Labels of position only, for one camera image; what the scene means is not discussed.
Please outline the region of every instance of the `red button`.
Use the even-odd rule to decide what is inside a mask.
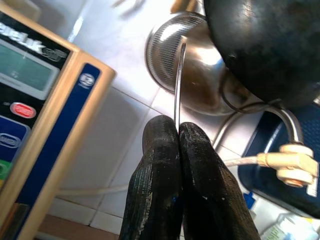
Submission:
[[[18,115],[18,116],[23,117],[25,119],[32,119],[37,114],[36,110],[33,107],[28,106],[26,104],[23,104],[21,102],[12,103],[10,106],[10,110],[15,115]]]

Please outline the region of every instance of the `green button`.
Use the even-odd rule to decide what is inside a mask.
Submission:
[[[0,180],[5,180],[10,172],[11,163],[0,160]]]

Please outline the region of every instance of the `beige device casing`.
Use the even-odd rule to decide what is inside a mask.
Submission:
[[[52,128],[54,127],[71,90],[76,84],[84,64],[91,64],[100,70],[99,78],[82,107],[82,110],[60,151],[45,185],[43,186],[36,203],[31,209],[31,212],[18,236],[18,239],[20,240],[31,240],[37,233],[37,230],[44,219],[52,200],[64,179],[64,176],[72,164],[77,149],[81,145],[82,139],[88,129],[88,125],[104,100],[107,89],[115,76],[115,71],[94,57],[83,52],[77,46],[67,42],[58,35],[48,31],[44,27],[22,16],[4,3],[0,2],[0,14],[1,12],[51,39],[59,45],[69,49],[70,55],[31,130],[24,148],[20,151],[11,174],[0,191],[0,233],[1,228],[6,225],[8,214],[14,206],[14,203]]]

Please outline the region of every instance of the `wooden surface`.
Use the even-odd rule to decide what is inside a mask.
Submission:
[[[63,240],[117,240],[118,235],[73,221],[47,215],[39,232]]]

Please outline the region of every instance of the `white cable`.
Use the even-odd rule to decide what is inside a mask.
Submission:
[[[119,185],[98,189],[60,189],[58,196],[91,196],[124,192],[128,190],[129,185]]]
[[[258,164],[257,156],[247,156],[242,158],[230,159],[224,161],[227,167],[233,167],[238,165]]]

